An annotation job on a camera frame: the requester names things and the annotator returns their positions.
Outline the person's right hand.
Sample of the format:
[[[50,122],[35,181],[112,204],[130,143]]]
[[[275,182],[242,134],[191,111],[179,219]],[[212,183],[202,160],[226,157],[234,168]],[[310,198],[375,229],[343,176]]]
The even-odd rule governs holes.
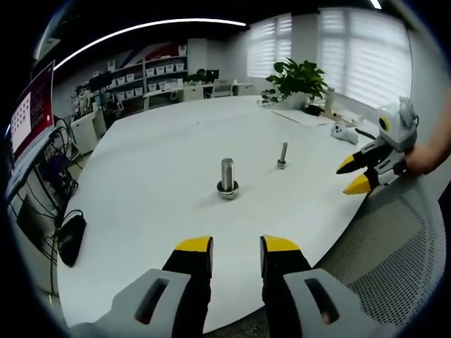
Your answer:
[[[450,134],[435,134],[425,144],[416,144],[405,156],[409,173],[432,173],[450,156]]]

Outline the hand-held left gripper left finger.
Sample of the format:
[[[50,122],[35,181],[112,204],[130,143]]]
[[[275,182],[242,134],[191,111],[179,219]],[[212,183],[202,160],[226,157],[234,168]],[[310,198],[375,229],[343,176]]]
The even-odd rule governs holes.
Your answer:
[[[162,269],[152,268],[114,296],[101,318],[106,337],[201,337],[211,300],[213,237],[179,243]]]

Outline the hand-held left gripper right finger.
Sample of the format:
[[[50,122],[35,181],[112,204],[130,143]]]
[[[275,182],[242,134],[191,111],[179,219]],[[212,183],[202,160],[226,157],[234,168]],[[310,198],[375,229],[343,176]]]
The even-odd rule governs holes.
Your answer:
[[[365,337],[359,297],[322,269],[313,269],[294,242],[260,237],[262,299],[271,337]]]

